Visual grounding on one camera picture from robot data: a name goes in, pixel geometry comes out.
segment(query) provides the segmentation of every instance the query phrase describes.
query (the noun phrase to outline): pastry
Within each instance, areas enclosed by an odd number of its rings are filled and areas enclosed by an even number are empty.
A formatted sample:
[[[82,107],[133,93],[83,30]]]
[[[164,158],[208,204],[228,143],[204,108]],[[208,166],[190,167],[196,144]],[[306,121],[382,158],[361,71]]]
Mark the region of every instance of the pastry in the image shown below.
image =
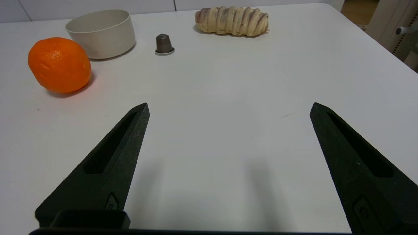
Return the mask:
[[[213,7],[194,14],[196,26],[205,33],[257,36],[268,30],[268,14],[259,9]]]

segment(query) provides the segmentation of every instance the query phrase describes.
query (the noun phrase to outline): bread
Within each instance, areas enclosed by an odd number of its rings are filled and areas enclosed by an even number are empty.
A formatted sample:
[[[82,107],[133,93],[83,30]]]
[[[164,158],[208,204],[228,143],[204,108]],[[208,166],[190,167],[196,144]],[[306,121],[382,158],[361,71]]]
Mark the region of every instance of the bread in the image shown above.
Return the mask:
[[[257,36],[268,30],[268,14],[259,9],[213,7],[194,14],[196,26],[205,33]]]

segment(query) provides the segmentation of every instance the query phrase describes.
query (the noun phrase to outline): white bowl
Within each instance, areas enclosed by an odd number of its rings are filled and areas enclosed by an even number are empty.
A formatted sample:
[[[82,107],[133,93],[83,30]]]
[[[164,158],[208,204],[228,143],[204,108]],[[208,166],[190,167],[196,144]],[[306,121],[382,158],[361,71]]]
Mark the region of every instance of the white bowl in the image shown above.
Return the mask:
[[[65,30],[92,59],[118,56],[135,44],[130,14],[124,10],[103,10],[82,15],[68,22]]]

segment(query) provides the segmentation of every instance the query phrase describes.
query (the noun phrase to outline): orange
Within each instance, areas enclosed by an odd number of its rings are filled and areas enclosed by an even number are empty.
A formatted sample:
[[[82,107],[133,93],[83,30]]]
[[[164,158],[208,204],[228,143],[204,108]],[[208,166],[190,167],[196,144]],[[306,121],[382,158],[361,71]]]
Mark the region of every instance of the orange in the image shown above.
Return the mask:
[[[29,51],[28,64],[39,84],[59,93],[81,89],[92,73],[90,60],[83,48],[60,37],[35,43]]]

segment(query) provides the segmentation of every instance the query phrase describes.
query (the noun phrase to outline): table surface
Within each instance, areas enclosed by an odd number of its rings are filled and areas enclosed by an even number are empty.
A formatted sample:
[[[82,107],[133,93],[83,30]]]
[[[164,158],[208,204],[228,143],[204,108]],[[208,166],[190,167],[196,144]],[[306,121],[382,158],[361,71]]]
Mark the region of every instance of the table surface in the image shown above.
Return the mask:
[[[131,228],[350,232],[309,119],[335,110],[418,182],[418,77],[326,4],[260,7],[256,38],[194,29],[194,11],[133,15],[136,45],[92,61],[88,88],[47,92],[27,66],[67,20],[0,24],[0,230],[35,208],[132,107],[150,120],[125,210]],[[175,53],[156,56],[155,37]]]

